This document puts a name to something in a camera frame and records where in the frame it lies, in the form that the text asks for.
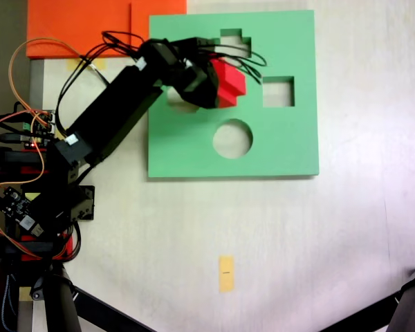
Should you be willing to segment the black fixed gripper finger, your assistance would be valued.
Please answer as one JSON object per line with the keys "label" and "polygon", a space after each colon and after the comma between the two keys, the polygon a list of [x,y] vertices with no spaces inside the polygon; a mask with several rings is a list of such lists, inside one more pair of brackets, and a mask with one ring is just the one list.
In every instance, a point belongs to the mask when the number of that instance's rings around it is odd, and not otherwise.
{"label": "black fixed gripper finger", "polygon": [[191,104],[204,109],[214,109],[218,106],[219,78],[211,62],[198,66],[207,74],[207,79],[198,86],[190,100]]}

